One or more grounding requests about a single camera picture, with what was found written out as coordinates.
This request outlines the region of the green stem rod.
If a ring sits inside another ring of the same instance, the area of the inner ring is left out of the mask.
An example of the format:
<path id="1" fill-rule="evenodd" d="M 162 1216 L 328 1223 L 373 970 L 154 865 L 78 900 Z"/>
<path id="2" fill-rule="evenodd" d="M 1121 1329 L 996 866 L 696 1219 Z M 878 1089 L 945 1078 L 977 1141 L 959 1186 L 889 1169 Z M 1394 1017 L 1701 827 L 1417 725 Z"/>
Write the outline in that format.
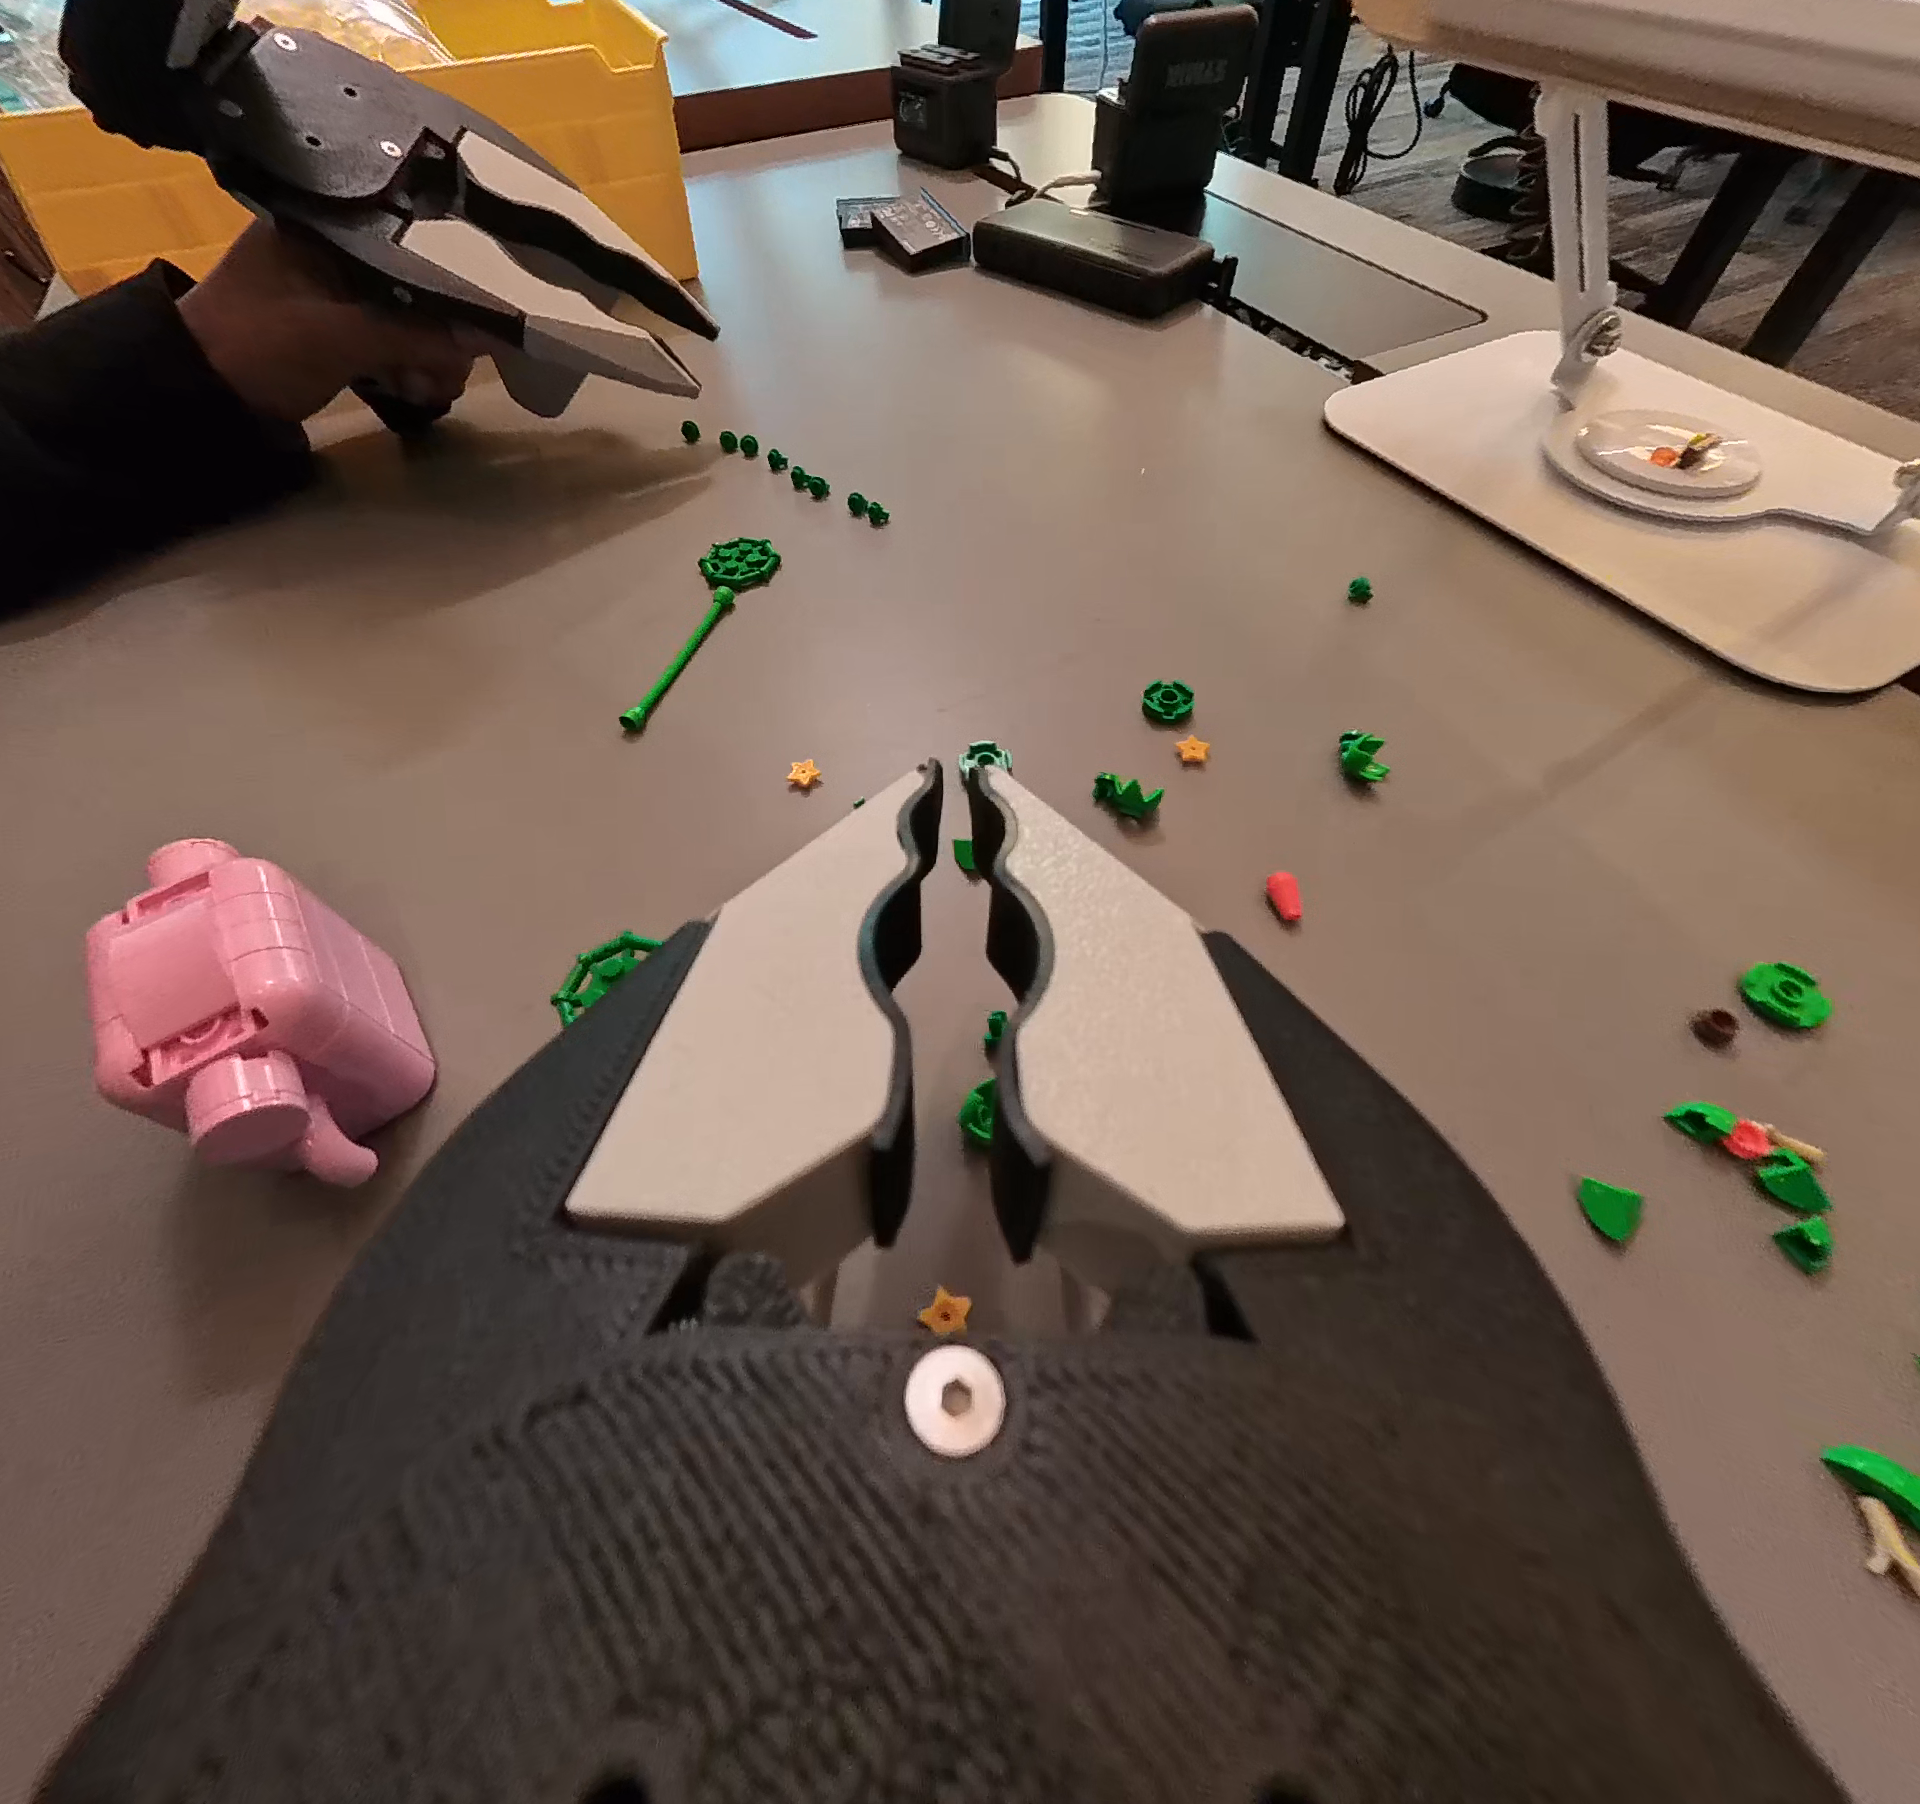
<path id="1" fill-rule="evenodd" d="M 645 731 L 667 692 L 683 676 L 689 665 L 714 635 L 715 628 L 731 614 L 735 602 L 737 592 L 731 586 L 719 584 L 714 587 L 704 614 L 696 620 L 681 647 L 666 662 L 658 678 L 636 697 L 636 703 L 618 714 L 619 729 L 625 735 L 638 735 Z"/>

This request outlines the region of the person's left hand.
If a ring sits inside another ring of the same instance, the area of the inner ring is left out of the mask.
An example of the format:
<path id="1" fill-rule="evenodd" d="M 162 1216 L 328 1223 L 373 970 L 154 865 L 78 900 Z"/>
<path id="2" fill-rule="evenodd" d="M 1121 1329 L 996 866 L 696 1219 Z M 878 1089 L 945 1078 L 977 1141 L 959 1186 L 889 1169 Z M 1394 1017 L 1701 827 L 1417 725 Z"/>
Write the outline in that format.
<path id="1" fill-rule="evenodd" d="M 443 408 L 488 350 L 467 327 L 364 301 L 333 246 L 273 220 L 253 222 L 176 309 L 213 369 L 281 423 L 348 391 Z"/>

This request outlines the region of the person's left forearm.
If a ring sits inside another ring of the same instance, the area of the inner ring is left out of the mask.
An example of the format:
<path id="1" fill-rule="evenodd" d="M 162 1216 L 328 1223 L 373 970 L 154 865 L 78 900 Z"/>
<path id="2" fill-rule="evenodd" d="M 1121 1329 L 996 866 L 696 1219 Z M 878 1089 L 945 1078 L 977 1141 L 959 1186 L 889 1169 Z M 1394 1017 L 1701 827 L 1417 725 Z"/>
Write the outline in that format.
<path id="1" fill-rule="evenodd" d="M 302 423 L 215 372 L 170 261 L 2 340 L 2 614 L 302 492 Z"/>

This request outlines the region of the pile of green leaf pieces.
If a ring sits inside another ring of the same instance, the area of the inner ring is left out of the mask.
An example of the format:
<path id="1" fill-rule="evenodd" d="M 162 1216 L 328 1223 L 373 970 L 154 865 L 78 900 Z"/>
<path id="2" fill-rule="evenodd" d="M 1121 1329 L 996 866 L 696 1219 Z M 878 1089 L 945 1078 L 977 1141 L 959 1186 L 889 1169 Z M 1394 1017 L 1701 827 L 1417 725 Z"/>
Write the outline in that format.
<path id="1" fill-rule="evenodd" d="M 1737 1120 L 1729 1107 L 1714 1101 L 1693 1099 L 1679 1101 L 1662 1111 L 1662 1121 L 1688 1137 L 1702 1149 L 1714 1149 L 1725 1158 L 1747 1167 L 1754 1186 L 1778 1212 L 1789 1213 L 1789 1221 L 1771 1236 L 1778 1255 L 1809 1277 L 1824 1273 L 1837 1253 L 1832 1227 L 1832 1197 L 1824 1186 L 1821 1167 L 1774 1150 L 1772 1156 L 1745 1164 L 1729 1156 L 1720 1137 Z M 1881 1450 L 1860 1445 L 1826 1447 L 1821 1465 L 1857 1499 L 1871 1493 L 1884 1500 L 1907 1525 L 1907 1533 L 1919 1533 L 1919 1476 L 1917 1466 L 1906 1465 Z"/>

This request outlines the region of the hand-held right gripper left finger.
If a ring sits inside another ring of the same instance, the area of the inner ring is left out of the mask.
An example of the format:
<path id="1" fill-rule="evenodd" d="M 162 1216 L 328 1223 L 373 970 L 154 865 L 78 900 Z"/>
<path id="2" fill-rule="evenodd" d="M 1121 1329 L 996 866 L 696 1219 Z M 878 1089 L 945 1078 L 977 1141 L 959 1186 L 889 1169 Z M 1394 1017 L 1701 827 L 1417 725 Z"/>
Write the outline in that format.
<path id="1" fill-rule="evenodd" d="M 916 764 L 703 925 L 565 1193 L 576 1226 L 770 1255 L 803 1289 L 898 1243 L 916 1175 L 898 988 L 943 789 L 942 760 Z"/>

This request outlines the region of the pink brick model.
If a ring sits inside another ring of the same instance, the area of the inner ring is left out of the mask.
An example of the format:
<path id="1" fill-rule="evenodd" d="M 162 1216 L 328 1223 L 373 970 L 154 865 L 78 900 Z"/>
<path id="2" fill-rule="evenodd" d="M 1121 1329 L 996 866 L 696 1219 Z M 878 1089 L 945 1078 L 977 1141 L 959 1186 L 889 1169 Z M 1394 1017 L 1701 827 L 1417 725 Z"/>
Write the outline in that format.
<path id="1" fill-rule="evenodd" d="M 83 957 L 96 1089 L 211 1167 L 351 1191 L 378 1169 L 370 1137 L 437 1083 L 398 962 L 229 842 L 162 843 Z"/>

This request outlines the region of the row of small green studs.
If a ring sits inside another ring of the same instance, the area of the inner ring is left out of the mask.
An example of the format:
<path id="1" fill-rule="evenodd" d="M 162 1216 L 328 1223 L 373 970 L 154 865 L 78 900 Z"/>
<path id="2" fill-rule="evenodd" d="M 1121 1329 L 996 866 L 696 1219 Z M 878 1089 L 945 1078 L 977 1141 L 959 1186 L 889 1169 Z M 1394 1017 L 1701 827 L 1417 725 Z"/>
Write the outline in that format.
<path id="1" fill-rule="evenodd" d="M 805 505 L 835 510 L 857 526 L 883 530 L 895 509 L 850 478 L 830 478 L 828 465 L 797 455 L 780 439 L 704 418 L 683 418 L 676 429 L 681 468 L 708 513 L 744 526 L 764 523 Z"/>

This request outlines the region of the black charging dock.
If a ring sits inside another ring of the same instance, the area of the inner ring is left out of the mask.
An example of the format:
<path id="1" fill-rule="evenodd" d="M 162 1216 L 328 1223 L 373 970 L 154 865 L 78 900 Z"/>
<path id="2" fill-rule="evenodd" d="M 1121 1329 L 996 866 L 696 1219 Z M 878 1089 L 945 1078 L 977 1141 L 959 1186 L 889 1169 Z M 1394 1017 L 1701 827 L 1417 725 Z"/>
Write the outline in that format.
<path id="1" fill-rule="evenodd" d="M 1150 14 L 1126 77 L 1094 101 L 1094 206 L 1130 222 L 1199 212 L 1259 37 L 1249 6 Z"/>

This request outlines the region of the black battery charger case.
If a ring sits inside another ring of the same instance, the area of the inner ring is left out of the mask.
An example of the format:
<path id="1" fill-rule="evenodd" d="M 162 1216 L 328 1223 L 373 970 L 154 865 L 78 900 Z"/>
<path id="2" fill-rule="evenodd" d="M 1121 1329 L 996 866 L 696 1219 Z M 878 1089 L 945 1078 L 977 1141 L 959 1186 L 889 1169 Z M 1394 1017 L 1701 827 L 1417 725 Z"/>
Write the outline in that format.
<path id="1" fill-rule="evenodd" d="M 945 169 L 967 169 L 996 151 L 998 68 L 983 54 L 923 43 L 892 68 L 898 153 Z"/>

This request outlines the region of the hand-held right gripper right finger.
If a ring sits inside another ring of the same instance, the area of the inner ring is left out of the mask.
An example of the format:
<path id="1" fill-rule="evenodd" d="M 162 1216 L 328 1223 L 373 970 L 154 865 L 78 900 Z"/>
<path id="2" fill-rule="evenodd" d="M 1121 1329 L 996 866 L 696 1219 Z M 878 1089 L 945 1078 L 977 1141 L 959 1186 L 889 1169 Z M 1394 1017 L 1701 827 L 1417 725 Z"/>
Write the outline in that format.
<path id="1" fill-rule="evenodd" d="M 1317 1246 L 1347 1218 L 1209 934 L 996 762 L 968 774 L 1011 992 L 990 1185 L 1012 1258 L 1096 1289 L 1212 1253 Z"/>

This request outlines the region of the white book stand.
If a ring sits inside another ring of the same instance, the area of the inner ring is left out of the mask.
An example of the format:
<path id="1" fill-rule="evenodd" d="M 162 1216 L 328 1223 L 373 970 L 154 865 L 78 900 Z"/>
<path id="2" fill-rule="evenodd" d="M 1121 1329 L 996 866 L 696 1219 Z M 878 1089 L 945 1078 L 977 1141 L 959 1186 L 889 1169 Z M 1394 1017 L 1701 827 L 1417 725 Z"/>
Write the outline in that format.
<path id="1" fill-rule="evenodd" d="M 1917 0 L 1410 0 L 1410 41 L 1537 86 L 1556 320 L 1335 392 L 1348 444 L 1781 687 L 1917 671 L 1917 449 L 1635 348 L 1609 264 L 1609 103 L 1917 178 Z M 1701 472 L 1649 451 L 1717 431 Z"/>

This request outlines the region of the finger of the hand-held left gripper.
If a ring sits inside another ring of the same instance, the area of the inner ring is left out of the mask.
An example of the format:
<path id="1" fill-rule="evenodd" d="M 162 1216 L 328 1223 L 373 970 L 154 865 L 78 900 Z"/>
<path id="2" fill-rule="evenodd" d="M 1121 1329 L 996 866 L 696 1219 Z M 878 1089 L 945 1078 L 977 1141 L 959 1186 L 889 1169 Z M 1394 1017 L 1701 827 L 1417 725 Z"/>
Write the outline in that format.
<path id="1" fill-rule="evenodd" d="M 700 382 L 614 284 L 593 281 L 565 255 L 501 239 L 456 217 L 401 233 L 401 253 L 439 315 L 495 355 L 521 406 L 560 415 L 577 386 L 607 377 L 636 391 L 694 398 Z"/>
<path id="2" fill-rule="evenodd" d="M 563 173 L 517 141 L 461 131 L 460 213 L 528 271 L 604 303 L 628 299 L 687 332 L 717 339 L 719 322 Z"/>

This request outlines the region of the yellow plastic bin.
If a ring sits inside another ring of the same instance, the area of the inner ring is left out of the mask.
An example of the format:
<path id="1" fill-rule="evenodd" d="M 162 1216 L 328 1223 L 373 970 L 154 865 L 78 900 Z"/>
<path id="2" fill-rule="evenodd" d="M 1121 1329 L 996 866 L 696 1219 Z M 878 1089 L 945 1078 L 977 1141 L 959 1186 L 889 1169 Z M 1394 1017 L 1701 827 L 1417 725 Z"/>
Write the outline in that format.
<path id="1" fill-rule="evenodd" d="M 698 275 L 666 33 L 624 0 L 405 0 L 439 40 L 387 52 L 571 178 L 677 281 Z M 79 105 L 9 113 L 5 180 L 82 297 L 154 260 L 204 275 L 245 212 L 207 165 L 105 133 Z"/>

